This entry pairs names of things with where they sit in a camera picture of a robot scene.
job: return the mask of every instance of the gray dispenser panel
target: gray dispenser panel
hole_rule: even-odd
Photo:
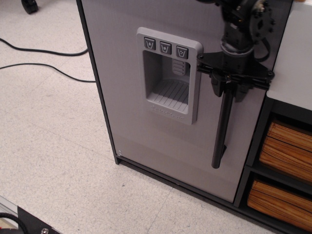
[[[136,37],[144,109],[191,125],[197,118],[202,45],[143,27]]]

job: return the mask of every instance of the cabinet shelf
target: cabinet shelf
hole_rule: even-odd
[[[299,191],[302,191],[312,196],[311,185],[301,182],[287,175],[281,174],[279,172],[273,171],[270,168],[267,168],[261,165],[259,161],[255,162],[253,167],[249,167],[249,166],[246,166],[246,167],[248,167],[252,172],[255,172],[259,175],[265,176],[267,178],[270,178],[272,180],[275,180],[279,183],[285,184],[289,187],[292,187],[294,189],[297,189]]]

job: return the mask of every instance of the chair wheel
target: chair wheel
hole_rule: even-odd
[[[21,0],[21,4],[28,14],[38,11],[36,0]]]

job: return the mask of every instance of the black cable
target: black cable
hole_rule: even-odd
[[[264,56],[262,58],[254,58],[257,62],[264,62],[265,60],[267,60],[269,58],[270,53],[271,53],[271,47],[270,47],[268,40],[266,38],[264,38],[264,39],[262,39],[262,43],[264,44],[268,53],[266,54],[266,56]]]
[[[80,82],[85,82],[85,83],[95,83],[94,80],[83,80],[83,79],[77,79],[77,78],[74,78],[62,71],[60,71],[59,69],[57,69],[56,67],[54,66],[51,66],[49,64],[44,64],[44,63],[17,63],[17,64],[12,64],[12,65],[8,65],[8,66],[4,66],[4,67],[0,67],[0,70],[1,69],[4,69],[4,68],[8,68],[8,67],[14,67],[14,66],[21,66],[21,65],[38,65],[38,66],[47,66],[47,67],[51,67],[55,70],[57,70],[58,72],[62,73],[63,75],[69,77],[70,79],[74,79],[74,80],[77,80],[77,81],[80,81]]]
[[[24,234],[29,234],[26,225],[16,216],[9,214],[9,213],[0,213],[0,218],[8,218],[10,220],[13,220],[14,222],[16,222],[19,227],[22,229],[22,231],[24,232]]]
[[[26,48],[19,48],[16,46],[11,45],[10,43],[8,43],[7,41],[3,40],[0,38],[0,41],[2,41],[3,43],[7,44],[8,46],[10,46],[11,48],[15,49],[15,50],[20,50],[20,51],[27,51],[27,52],[38,52],[38,53],[47,53],[47,54],[52,54],[52,55],[59,55],[59,56],[69,56],[69,57],[74,57],[74,56],[80,56],[80,55],[84,55],[88,52],[88,49],[79,52],[79,53],[75,53],[75,54],[66,54],[66,53],[60,53],[60,52],[55,52],[55,51],[50,51],[50,50],[39,50],[39,49],[26,49]]]

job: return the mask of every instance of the white countertop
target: white countertop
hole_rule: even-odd
[[[294,2],[267,96],[312,110],[312,0]]]

